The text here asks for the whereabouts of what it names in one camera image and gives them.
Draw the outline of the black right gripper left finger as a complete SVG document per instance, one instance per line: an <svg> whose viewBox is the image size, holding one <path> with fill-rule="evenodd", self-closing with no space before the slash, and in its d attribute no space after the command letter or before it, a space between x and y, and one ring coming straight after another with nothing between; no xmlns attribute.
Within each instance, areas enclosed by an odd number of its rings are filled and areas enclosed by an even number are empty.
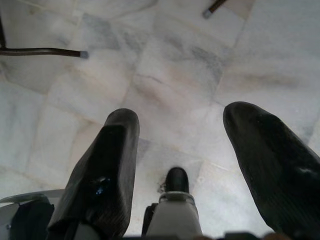
<svg viewBox="0 0 320 240"><path fill-rule="evenodd" d="M100 234L128 229L136 174L140 124L137 114L120 108L106 119L97 137L75 165L48 224L63 233L74 222Z"/></svg>

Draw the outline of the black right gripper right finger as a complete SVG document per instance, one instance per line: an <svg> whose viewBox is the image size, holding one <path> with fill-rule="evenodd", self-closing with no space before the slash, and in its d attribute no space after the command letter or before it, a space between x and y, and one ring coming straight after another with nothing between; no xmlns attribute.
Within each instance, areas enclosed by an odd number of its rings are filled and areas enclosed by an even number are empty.
<svg viewBox="0 0 320 240"><path fill-rule="evenodd" d="M223 125L264 222L288 236L320 236L320 156L248 102L227 105Z"/></svg>

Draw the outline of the black robot foot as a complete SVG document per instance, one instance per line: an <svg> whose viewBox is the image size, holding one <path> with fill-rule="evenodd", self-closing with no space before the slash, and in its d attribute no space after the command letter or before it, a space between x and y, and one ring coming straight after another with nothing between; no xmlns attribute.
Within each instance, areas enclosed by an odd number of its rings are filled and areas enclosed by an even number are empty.
<svg viewBox="0 0 320 240"><path fill-rule="evenodd" d="M188 175L182 167L175 166L168 171L164 191L190 193Z"/></svg>

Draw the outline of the silver robot lower leg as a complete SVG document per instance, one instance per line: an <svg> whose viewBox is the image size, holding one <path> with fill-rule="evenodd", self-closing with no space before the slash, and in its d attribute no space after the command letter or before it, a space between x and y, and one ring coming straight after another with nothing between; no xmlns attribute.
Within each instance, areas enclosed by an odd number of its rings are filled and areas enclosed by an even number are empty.
<svg viewBox="0 0 320 240"><path fill-rule="evenodd" d="M192 239L202 235L194 197L182 191L163 193L144 213L143 236L175 236Z"/></svg>

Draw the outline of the silver black robot left leg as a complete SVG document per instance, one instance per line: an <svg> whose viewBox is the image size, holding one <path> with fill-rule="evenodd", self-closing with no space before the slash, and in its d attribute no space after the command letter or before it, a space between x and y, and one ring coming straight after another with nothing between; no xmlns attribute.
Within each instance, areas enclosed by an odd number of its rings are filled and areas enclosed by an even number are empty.
<svg viewBox="0 0 320 240"><path fill-rule="evenodd" d="M0 240L46 240L48 224L64 190L22 193L0 199Z"/></svg>

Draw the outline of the dark curved chair leg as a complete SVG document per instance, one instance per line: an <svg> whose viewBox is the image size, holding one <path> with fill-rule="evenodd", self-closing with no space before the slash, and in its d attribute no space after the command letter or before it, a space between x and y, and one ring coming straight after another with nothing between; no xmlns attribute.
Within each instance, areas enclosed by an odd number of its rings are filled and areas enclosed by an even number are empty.
<svg viewBox="0 0 320 240"><path fill-rule="evenodd" d="M89 53L87 51L76 51L60 48L0 48L0 56L42 56L42 55L53 55L53 56L65 56L87 59Z"/></svg>
<svg viewBox="0 0 320 240"><path fill-rule="evenodd" d="M214 3L209 6L204 12L202 16L204 19L208 19L219 7L221 7L227 0L215 0Z"/></svg>

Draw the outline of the dark thin chair rod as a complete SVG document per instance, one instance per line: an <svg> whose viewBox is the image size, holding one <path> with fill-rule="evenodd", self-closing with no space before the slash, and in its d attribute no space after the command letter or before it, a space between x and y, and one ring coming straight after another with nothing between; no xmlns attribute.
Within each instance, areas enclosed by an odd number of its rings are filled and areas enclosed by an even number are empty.
<svg viewBox="0 0 320 240"><path fill-rule="evenodd" d="M6 37L5 37L5 32L2 24L2 19L0 16L0 48L5 49L6 46Z"/></svg>

